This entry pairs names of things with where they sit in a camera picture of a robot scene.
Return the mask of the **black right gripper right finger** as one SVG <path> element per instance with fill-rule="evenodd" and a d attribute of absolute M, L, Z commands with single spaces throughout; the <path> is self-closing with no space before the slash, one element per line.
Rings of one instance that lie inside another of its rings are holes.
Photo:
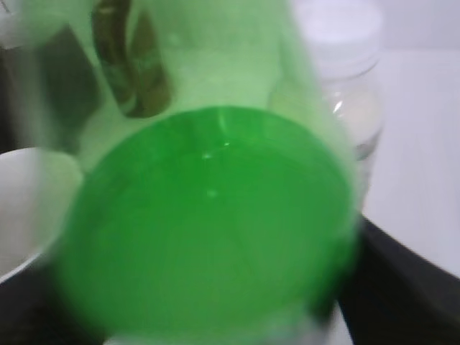
<path fill-rule="evenodd" d="M 353 344 L 459 343 L 459 279 L 367 218 L 338 302 Z"/>

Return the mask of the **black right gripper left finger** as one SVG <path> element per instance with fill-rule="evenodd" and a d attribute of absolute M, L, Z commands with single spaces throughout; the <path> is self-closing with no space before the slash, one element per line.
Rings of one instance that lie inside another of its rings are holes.
<path fill-rule="evenodd" d="M 30 146 L 76 155 L 93 117 L 92 1 L 2 1 L 13 126 Z"/>

